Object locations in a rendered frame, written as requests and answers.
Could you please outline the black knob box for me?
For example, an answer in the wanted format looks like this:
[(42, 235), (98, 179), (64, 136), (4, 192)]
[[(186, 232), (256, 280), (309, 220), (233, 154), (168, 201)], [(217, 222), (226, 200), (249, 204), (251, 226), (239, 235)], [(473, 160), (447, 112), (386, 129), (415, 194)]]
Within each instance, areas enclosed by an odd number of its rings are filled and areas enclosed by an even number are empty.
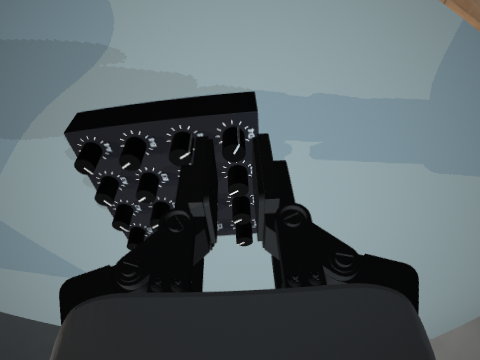
[(77, 156), (75, 169), (98, 189), (95, 201), (108, 206), (112, 227), (123, 231), (132, 250), (175, 207), (181, 166), (192, 165), (199, 136), (214, 144), (217, 236), (236, 235), (237, 245), (251, 245), (257, 233), (252, 182), (257, 133), (254, 91), (79, 112), (64, 135)]

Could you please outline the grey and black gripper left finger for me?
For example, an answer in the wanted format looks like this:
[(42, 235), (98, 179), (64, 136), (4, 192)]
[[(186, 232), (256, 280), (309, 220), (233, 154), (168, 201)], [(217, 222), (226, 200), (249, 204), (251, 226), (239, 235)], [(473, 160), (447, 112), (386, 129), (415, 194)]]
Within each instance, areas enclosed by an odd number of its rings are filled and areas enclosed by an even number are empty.
[(72, 277), (62, 284), (61, 326), (73, 307), (97, 296), (203, 292), (204, 257), (217, 243), (217, 212), (213, 139), (196, 137), (193, 166), (181, 166), (175, 207), (162, 215), (158, 230), (116, 265)]

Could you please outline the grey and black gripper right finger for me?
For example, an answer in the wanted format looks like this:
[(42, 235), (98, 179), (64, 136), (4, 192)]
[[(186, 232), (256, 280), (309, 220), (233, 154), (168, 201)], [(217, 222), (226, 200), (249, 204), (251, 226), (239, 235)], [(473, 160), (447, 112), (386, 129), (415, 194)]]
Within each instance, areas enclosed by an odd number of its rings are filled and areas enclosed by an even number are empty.
[(257, 240), (272, 255), (275, 289), (376, 284), (404, 294), (419, 314), (416, 270), (406, 263), (360, 255), (312, 223), (307, 208), (295, 203), (286, 160), (273, 162), (268, 133), (252, 137), (252, 182)]

